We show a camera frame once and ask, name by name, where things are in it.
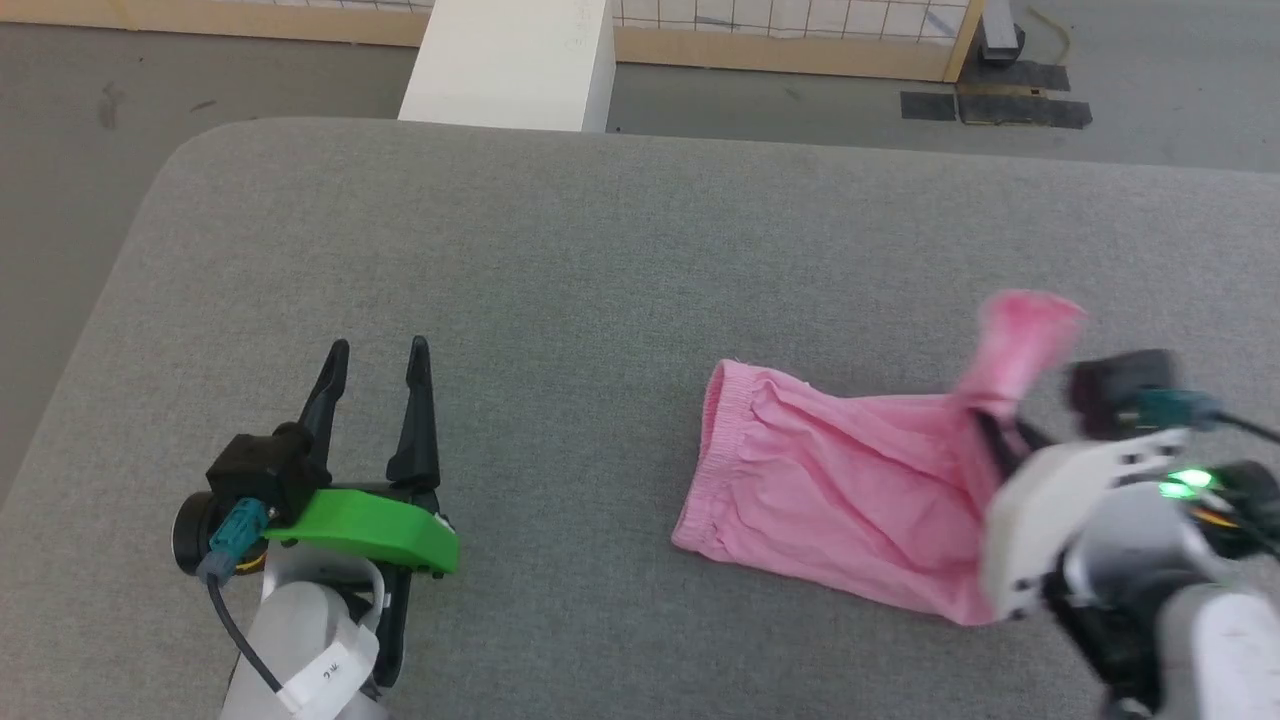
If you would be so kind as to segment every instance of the cable connector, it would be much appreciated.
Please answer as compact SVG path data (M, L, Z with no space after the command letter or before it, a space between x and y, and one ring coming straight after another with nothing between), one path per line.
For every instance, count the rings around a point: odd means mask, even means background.
M1217 427L1222 404L1208 393L1190 389L1144 389L1138 393L1135 410L1135 424L1140 427L1208 432Z
M261 539L270 521L266 505L251 497L241 498L232 507L232 511L218 527L218 532L209 541L209 555L201 559L196 568L196 578L201 583L210 579L223 587L236 574L236 565L239 564L244 553L253 543Z

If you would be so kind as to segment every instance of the robot arm with green bracket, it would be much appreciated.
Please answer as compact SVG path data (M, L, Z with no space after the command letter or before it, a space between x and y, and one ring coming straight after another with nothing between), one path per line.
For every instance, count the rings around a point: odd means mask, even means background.
M209 585L242 652L223 717L385 717L376 698L399 675L412 575L457 571L458 538L435 495L426 340L413 338L385 483L338 486L328 470L348 356L348 343L334 342L298 421L236 436L209 469L210 491L188 497L174 520L178 566ZM253 573L264 573L262 600L246 638L219 588Z

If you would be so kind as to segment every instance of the pink fabric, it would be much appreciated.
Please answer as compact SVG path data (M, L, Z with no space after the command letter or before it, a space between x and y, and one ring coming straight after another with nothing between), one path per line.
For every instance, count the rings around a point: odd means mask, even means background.
M997 475L969 410L1011 419L1065 359L1082 318L1053 295L997 295L951 395L832 397L722 360L672 542L964 625L991 623L978 561Z

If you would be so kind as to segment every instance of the gray table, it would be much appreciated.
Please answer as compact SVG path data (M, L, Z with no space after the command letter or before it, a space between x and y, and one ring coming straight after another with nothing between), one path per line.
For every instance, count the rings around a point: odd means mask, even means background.
M421 583L403 717L1087 717L1043 620L960 629L672 548L721 357L937 391L1010 286L1167 345L1277 421L1280 179L733 142L271 120L147 196L0 511L0 715L209 717L233 661L169 525L335 337L330 466L380 477L434 345L462 571ZM1028 413L1065 429L1056 382ZM1257 447L1215 441L1210 455ZM232 585L246 623L256 587Z

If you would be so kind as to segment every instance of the green led indicator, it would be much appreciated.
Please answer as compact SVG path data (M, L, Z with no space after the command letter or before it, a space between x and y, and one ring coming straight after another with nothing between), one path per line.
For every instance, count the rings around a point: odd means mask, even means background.
M1160 495L1174 500L1189 500L1196 497L1196 491L1183 483L1160 483Z
M1169 477L1193 488L1207 488L1213 484L1213 475L1194 468L1170 473Z

